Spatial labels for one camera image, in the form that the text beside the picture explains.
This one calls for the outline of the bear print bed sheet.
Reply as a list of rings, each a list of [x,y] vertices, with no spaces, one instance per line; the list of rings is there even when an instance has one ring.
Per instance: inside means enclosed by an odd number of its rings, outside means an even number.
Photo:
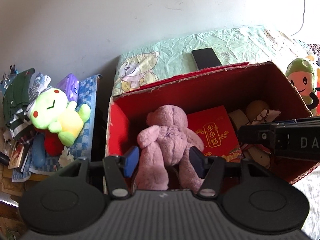
[[[281,31],[255,27],[214,29],[144,45],[120,55],[112,95],[198,70],[193,51],[212,49],[222,65],[274,62],[282,72],[296,58],[317,66],[319,55]]]

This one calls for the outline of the red gift box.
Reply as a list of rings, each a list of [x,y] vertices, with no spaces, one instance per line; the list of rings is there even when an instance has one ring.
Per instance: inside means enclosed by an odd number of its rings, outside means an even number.
[[[242,152],[235,130],[224,106],[187,115],[188,128],[203,141],[205,156],[223,157],[229,163],[238,163]]]

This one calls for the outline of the red cardboard box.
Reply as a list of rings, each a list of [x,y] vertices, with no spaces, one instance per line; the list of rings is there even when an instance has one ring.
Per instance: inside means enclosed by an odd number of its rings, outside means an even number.
[[[238,63],[199,70],[145,85],[110,100],[106,132],[106,155],[124,155],[137,143],[150,112],[175,105],[185,113],[217,106],[228,112],[254,100],[280,111],[279,120],[307,118],[311,112],[300,94],[272,62]]]

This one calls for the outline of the blue checkered cloth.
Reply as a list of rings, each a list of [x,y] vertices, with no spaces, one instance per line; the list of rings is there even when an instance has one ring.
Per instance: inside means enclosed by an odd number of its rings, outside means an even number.
[[[67,75],[58,85],[33,69],[18,74],[3,99],[7,128],[17,141],[9,167],[12,182],[33,173],[49,176],[78,157],[90,157],[99,75],[79,81]]]

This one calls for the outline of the purple tissue pack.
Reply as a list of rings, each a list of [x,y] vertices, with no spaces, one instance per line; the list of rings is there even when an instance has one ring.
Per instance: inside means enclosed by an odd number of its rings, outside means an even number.
[[[69,102],[78,101],[80,82],[77,77],[70,73],[64,77],[57,85],[56,88],[62,90],[66,95]]]

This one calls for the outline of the lime green frog plush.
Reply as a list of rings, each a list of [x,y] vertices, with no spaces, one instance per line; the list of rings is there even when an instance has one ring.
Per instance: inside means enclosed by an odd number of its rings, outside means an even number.
[[[26,115],[35,128],[57,133],[62,144],[69,147],[75,143],[91,115],[89,105],[82,104],[78,111],[76,107],[77,103],[69,102],[62,90],[52,87],[29,104]]]

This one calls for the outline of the brown patterned bag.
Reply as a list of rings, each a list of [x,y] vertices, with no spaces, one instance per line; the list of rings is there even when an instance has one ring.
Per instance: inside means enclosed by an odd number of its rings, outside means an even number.
[[[270,151],[261,144],[263,132],[270,127],[270,122],[280,115],[262,100],[249,103],[245,110],[237,109],[228,114],[236,131],[242,155],[265,168],[270,167]]]

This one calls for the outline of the red plush toy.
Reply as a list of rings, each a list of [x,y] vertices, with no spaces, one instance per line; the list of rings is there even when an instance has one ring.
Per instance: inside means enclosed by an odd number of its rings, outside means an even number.
[[[46,152],[51,157],[58,157],[64,150],[64,145],[58,138],[57,133],[52,133],[48,129],[35,129],[39,135],[36,137],[37,143],[42,152]]]

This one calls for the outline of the black smartphone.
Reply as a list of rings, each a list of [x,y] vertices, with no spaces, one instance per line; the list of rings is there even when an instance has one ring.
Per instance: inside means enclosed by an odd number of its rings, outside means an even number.
[[[203,48],[191,52],[198,70],[222,65],[212,48]]]

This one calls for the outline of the dark green clothing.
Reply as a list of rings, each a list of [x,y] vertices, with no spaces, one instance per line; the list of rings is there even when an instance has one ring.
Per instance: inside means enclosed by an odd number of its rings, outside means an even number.
[[[20,72],[10,83],[3,96],[3,114],[7,127],[11,126],[14,118],[22,121],[28,118],[25,115],[30,99],[29,99],[29,83],[32,75],[35,73],[34,68],[30,68]]]

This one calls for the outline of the green mushroom plush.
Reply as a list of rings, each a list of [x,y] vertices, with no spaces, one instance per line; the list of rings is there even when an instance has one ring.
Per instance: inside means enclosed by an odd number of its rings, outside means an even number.
[[[315,70],[311,63],[306,59],[296,58],[288,65],[285,75],[298,90],[313,116],[316,116],[319,99],[315,87]]]

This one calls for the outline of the mauve teddy bear plush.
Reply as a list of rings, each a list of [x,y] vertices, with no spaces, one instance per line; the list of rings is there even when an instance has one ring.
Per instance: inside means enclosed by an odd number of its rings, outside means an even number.
[[[203,179],[193,168],[189,150],[195,146],[204,150],[201,138],[188,128],[184,110],[174,105],[164,105],[146,118],[148,128],[137,136],[141,154],[136,175],[139,190],[166,191],[169,176],[166,168],[178,165],[180,186],[197,193]]]

